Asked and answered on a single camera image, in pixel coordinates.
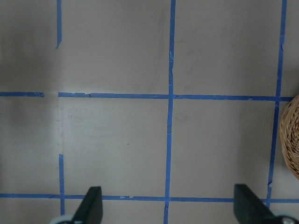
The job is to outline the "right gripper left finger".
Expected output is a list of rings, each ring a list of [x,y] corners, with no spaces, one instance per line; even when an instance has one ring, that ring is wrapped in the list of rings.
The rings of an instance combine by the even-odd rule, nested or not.
[[[71,219],[71,224],[100,224],[103,219],[101,187],[90,187]]]

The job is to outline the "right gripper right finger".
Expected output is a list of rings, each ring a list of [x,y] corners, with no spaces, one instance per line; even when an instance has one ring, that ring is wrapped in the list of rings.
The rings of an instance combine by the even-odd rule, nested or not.
[[[279,224],[280,218],[246,184],[234,186],[234,215],[240,224]]]

